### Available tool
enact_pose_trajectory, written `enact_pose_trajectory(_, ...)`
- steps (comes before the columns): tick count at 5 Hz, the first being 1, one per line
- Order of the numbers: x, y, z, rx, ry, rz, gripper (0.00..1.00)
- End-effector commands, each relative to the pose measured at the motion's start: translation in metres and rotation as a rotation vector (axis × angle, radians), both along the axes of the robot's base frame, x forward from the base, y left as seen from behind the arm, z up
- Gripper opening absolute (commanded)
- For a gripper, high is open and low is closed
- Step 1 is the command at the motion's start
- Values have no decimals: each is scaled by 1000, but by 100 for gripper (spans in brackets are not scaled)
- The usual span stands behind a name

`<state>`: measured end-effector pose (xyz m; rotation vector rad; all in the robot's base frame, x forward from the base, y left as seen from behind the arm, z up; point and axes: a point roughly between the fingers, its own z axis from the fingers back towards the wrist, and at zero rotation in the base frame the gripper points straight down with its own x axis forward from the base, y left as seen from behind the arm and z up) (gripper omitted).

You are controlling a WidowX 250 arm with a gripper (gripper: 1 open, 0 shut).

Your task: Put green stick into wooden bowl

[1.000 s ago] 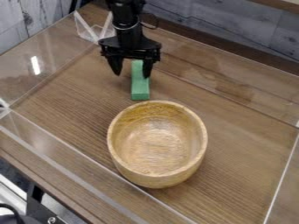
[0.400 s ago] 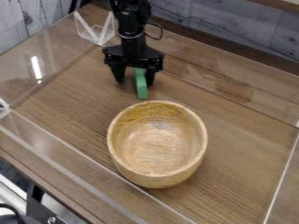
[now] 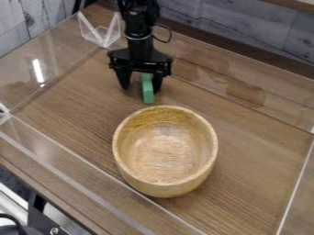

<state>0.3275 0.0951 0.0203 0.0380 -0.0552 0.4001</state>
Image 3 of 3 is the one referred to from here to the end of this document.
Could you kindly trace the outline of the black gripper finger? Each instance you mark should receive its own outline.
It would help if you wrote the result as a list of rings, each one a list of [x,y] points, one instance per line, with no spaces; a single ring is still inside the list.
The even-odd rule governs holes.
[[[130,78],[131,78],[132,71],[128,70],[127,68],[119,68],[115,71],[115,73],[116,73],[118,81],[119,81],[122,88],[127,90],[130,86]]]
[[[163,75],[155,74],[153,78],[153,86],[154,86],[154,93],[157,93],[162,87],[163,83]]]

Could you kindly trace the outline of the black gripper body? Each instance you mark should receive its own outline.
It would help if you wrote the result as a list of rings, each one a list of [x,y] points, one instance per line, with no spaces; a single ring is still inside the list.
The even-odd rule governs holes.
[[[159,74],[166,77],[173,74],[173,57],[158,50],[147,54],[132,54],[128,49],[111,50],[110,68],[118,76],[131,75],[132,72]]]

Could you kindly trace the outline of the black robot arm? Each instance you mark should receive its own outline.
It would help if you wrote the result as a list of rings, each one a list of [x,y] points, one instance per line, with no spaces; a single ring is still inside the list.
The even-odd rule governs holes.
[[[110,68],[118,82],[128,89],[134,72],[153,75],[153,88],[161,90],[163,79],[173,74],[173,56],[158,51],[154,45],[154,27],[158,25],[158,0],[118,0],[119,12],[126,23],[127,47],[110,50]]]

